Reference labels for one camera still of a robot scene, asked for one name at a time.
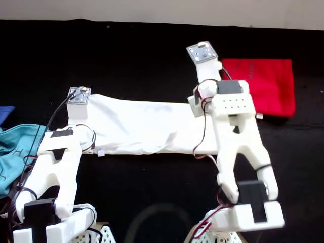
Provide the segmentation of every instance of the red wire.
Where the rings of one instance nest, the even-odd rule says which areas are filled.
[[[209,214],[207,217],[205,217],[202,221],[200,221],[198,223],[198,225],[197,225],[196,229],[193,231],[192,235],[196,235],[197,231],[201,228],[201,226],[203,224],[205,224],[207,222],[207,220],[209,220],[215,213],[217,213],[219,210],[221,210],[222,208],[225,208],[225,207],[226,207],[225,205],[219,205],[218,207],[216,207],[211,214]]]
[[[206,226],[201,230],[201,232],[198,235],[194,237],[194,239],[199,239],[209,229],[211,224],[211,222],[208,222],[208,224],[206,224]]]

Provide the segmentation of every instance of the metal mounting plate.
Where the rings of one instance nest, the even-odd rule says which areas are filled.
[[[195,64],[206,62],[218,57],[209,41],[199,42],[198,44],[189,46],[187,47],[187,52]]]
[[[77,87],[70,87],[69,94],[71,94]],[[91,94],[91,88],[82,87],[77,91],[70,100],[67,101],[68,104],[87,104]]]

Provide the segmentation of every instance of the black table surface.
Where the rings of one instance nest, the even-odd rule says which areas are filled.
[[[186,46],[201,40],[209,40],[220,58],[292,59],[295,116],[258,122],[286,221],[283,229],[264,231],[260,242],[321,241],[324,32],[87,20],[3,20],[0,32],[0,105],[16,106],[4,128],[46,124],[70,86],[119,99],[185,103],[197,83]],[[64,108],[51,128],[66,123]],[[235,176],[255,177],[240,156]],[[217,205],[216,169],[191,155],[84,155],[77,183],[76,203],[94,205],[98,221],[110,222],[117,242],[150,205],[180,207],[190,225]],[[141,225],[135,242],[183,242],[187,230],[176,214],[158,213]],[[258,234],[244,236],[256,242]]]

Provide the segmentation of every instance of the cable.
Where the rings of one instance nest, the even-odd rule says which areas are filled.
[[[21,188],[21,190],[23,190],[23,191],[29,191],[35,197],[35,200],[38,200],[37,194],[33,190],[31,190],[31,189],[29,189],[27,187],[24,187],[24,186]]]
[[[134,218],[126,232],[124,243],[133,243],[137,231],[143,222],[149,217],[161,212],[175,213],[185,223],[185,226],[190,229],[190,216],[182,208],[174,206],[173,204],[155,204],[143,209]]]
[[[210,103],[210,101],[206,102],[205,105],[204,105],[204,108],[202,109],[203,112],[204,112],[204,132],[202,134],[202,139],[201,139],[200,143],[198,143],[192,150],[192,154],[193,154],[194,157],[196,157],[196,154],[195,154],[196,149],[203,143],[203,141],[205,139],[205,135],[206,135],[206,105],[209,104],[209,103]]]
[[[93,214],[93,219],[92,219],[92,223],[91,223],[91,225],[90,226],[92,226],[94,223],[95,223],[95,217],[96,217],[96,213],[95,213],[95,211],[92,209],[92,208],[90,208],[90,207],[83,207],[83,208],[81,208],[81,210],[82,209],[90,209],[91,211],[92,211],[92,214]]]
[[[228,71],[225,69],[225,67],[223,67],[222,69],[224,71],[224,73],[226,74],[226,76],[228,77],[229,80],[232,80],[231,76],[229,75]]]
[[[86,127],[89,128],[89,130],[92,132],[92,140],[91,140],[91,144],[90,144],[90,146],[87,146],[86,149],[83,149],[83,150],[82,150],[82,152],[85,152],[85,151],[87,151],[88,149],[90,149],[90,148],[92,147],[92,145],[94,144],[94,142],[95,142],[95,140],[96,140],[96,134],[95,134],[94,130],[91,129],[91,128],[90,128],[88,125],[86,125],[86,124],[80,123],[80,124],[76,124],[75,126],[76,126],[76,127],[77,127],[77,126],[86,126]]]
[[[100,236],[99,243],[102,242],[103,235],[99,230],[96,230],[96,229],[93,229],[93,228],[88,228],[87,230],[97,233]]]
[[[28,159],[29,159],[29,157],[30,157],[30,153],[31,153],[32,148],[33,148],[33,146],[34,146],[34,144],[35,144],[35,141],[36,141],[36,138],[37,138],[37,135],[38,135],[38,132],[39,132],[40,128],[41,128],[41,126],[39,125],[39,126],[38,126],[38,129],[37,129],[37,132],[36,132],[36,134],[35,134],[35,136],[34,136],[34,140],[33,140],[32,144],[31,144],[30,149],[29,149],[29,153],[28,153],[28,155],[27,155],[27,159],[25,160],[26,157],[24,158],[24,167],[22,168],[22,172],[21,172],[21,175],[20,175],[20,179],[19,179],[19,183],[18,183],[19,185],[22,184],[22,179],[23,179],[23,177],[24,177],[25,167],[26,167],[26,164],[27,164]]]
[[[211,226],[211,224],[212,224],[211,222],[208,222],[207,225],[205,225],[203,227],[203,229],[201,230],[201,232],[199,232],[199,234],[196,235],[196,236],[194,236],[193,238],[194,239],[199,239],[209,229],[209,227]]]
[[[189,234],[190,235],[190,238],[189,238],[189,235],[187,236],[187,238],[189,239],[189,241],[185,241],[185,243],[191,243],[192,240],[195,238],[195,235],[197,233],[197,231],[201,228],[201,226],[203,224],[205,224],[207,222],[207,220],[209,220],[215,213],[217,213],[219,210],[221,210],[222,208],[226,208],[227,206],[226,205],[219,205],[218,207],[216,207],[214,210],[212,210],[212,212],[205,216],[195,227],[195,229],[193,231],[190,231]]]

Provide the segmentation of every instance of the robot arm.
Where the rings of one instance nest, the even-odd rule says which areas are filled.
[[[69,242],[96,223],[92,205],[74,205],[81,154],[91,153],[95,140],[93,130],[82,125],[45,133],[38,159],[24,185],[37,198],[30,191],[21,191],[16,199],[17,215],[25,229],[14,231],[15,243]],[[57,198],[38,200],[52,186],[60,187]]]
[[[246,81],[221,80],[222,64],[209,42],[187,48],[196,65],[199,84],[188,98],[195,117],[211,115],[217,145],[218,185],[235,204],[210,218],[210,231],[253,231],[280,228],[284,218],[269,154],[262,144],[255,120],[256,111]],[[243,154],[258,180],[236,182],[234,164]]]

